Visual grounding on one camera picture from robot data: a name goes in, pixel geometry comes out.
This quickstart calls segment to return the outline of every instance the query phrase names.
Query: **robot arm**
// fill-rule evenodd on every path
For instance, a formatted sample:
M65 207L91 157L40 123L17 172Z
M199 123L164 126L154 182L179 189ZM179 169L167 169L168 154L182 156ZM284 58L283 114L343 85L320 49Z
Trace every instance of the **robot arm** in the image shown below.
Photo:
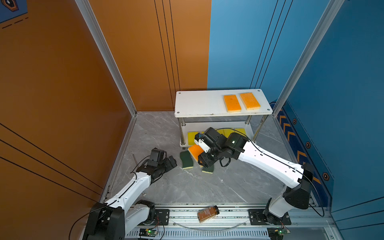
M138 167L133 178L104 204L96 203L89 214L83 240L120 240L139 223L150 224L155 218L155 204L140 200L139 195L164 173L177 166L167 153L154 148L148 160Z
M311 165L302 166L280 158L235 132L226 138L211 127L204 134L196 134L195 143L204 150L198 157L200 165L209 167L225 157L234 158L259 167L285 184L281 194L270 199L264 210L270 224L279 224L281 217L293 207L308 208L313 179Z

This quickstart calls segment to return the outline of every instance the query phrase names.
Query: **green scouring pad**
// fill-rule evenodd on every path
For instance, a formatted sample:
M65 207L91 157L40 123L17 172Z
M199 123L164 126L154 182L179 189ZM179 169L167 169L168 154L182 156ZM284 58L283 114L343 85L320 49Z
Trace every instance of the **green scouring pad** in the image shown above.
M210 167L203 167L201 169L202 172L206 172L206 173L210 173L210 174L213 174L214 172L214 165L210 166Z
M180 153L180 159L183 163L182 169L188 169L188 168L193 168L193 162L194 160L191 157L191 154L189 151L184 151Z

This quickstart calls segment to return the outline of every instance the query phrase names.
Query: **blue wall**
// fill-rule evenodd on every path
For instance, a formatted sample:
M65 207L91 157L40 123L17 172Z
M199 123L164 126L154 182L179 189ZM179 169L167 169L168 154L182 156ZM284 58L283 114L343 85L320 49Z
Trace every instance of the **blue wall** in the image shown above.
M212 0L207 88L278 98L328 1Z
M383 1L345 1L288 99L334 179L345 239L384 227L361 227L384 222L383 24Z

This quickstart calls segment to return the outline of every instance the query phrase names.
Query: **mounting plate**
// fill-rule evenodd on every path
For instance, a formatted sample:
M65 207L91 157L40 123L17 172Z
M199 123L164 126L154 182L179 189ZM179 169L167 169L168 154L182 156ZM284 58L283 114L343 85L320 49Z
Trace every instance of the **mounting plate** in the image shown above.
M167 226L169 223L169 209L155 209L155 217L159 217L159 220L164 226ZM156 226L157 225L157 219L155 219L150 225L145 225L144 223L140 223L138 226Z
M266 216L263 214L264 209L248 209L249 220L251 225L269 225L267 223ZM288 215L288 212L284 214L281 218L281 222L284 225L291 225L291 219Z

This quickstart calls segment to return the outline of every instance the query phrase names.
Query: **wire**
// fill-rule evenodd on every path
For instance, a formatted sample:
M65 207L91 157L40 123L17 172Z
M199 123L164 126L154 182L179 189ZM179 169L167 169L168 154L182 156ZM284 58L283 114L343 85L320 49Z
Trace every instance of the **wire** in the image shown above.
M317 214L319 214L318 211L316 211L316 209L315 209L311 204L309 204L309 205L311 206L311 208L312 208Z
M91 213L93 213L93 212L95 212L95 211L97 211L97 210L100 210L100 209L103 209L103 208L105 208L105 207L108 207L108 206L112 205L112 204L115 203L115 202L116 202L116 200L113 201L113 202L112 202L111 204L109 204L109 205L106 205L106 206L100 207L100 208L98 208L98 209L92 210L92 211L90 211L90 212L84 214L83 216L81 216L78 220L76 220L76 221L73 223L73 225L71 226L71 230L70 230L70 233L69 233L69 235L68 235L68 240L71 240L71 232L72 232L72 229L73 229L74 225L75 225L78 221L80 221L80 219L82 219L82 218L85 217L86 215L91 214Z
M232 130L234 130L234 131L236 131L236 132L241 133L240 131L237 131L236 129L229 128L229 127L222 127L222 128L217 129L217 130L221 130L221 129L232 129ZM316 187L313 185L312 181L311 181L307 176L305 176L305 175L302 174L301 172L297 171L295 168L293 168L293 167L289 166L288 164L286 164L286 163L284 163L284 162L282 162L282 161L280 161L280 160L277 160L276 158L274 158L274 157L272 157L272 156L269 156L268 154L262 152L260 149L258 149L258 148L256 147L256 145L252 142L252 140L251 140L248 136L244 135L243 133L241 133L241 134L242 134L243 136L245 136L245 137L252 143L252 145L253 145L259 152L261 152L262 154L264 154L264 155L266 155L266 156L268 156L268 157L270 157L270 158L272 158L272 159L274 159L274 160L276 160L276 161L278 161L278 162L284 164L285 166L287 166L287 167L293 169L294 171L300 173L303 177L305 177L306 179L308 179L308 181L312 184L313 188L315 189L317 196L319 197L319 200L320 200L320 202L321 202L321 209L322 209L322 211L323 211L323 215L320 215L316 210L315 210L315 211L316 211L316 213L317 213L319 216L324 217L325 212L324 212L324 208L323 208L323 201L321 200L320 195L319 195L319 193L317 192L317 189L316 189Z
M146 159L147 157L150 157L150 155L146 156L146 157L143 158L140 162L138 162L138 164L133 168L133 171L135 171L135 169L137 168L137 166L138 166L142 161L144 161L144 159Z
M226 167L226 166L228 166L229 163L231 162L231 158L229 157L229 158L228 158L228 162L227 162L227 164L223 166L223 163L221 162L221 160L222 160L222 159L220 159L219 161L220 161L220 165L221 165L222 167Z
M184 228L188 228L188 229L191 229L191 230L197 230L197 231L212 231L212 229L202 229L202 228L194 228L194 227L187 227L187 226L183 226L181 224L178 224L177 222L173 222L174 224L176 225L179 225L180 227L184 227ZM237 228L238 226L240 225L243 225L244 223L246 222L242 222L242 223L239 223L233 227L228 227L228 228L222 228L222 229L215 229L215 231L228 231L228 230L231 230L231 229L234 229L234 228Z
M166 228L164 227L164 224L159 220L159 217L157 217L157 220L161 223L161 225L163 225L163 235L160 238L160 240L162 240L164 237L164 234L166 233Z

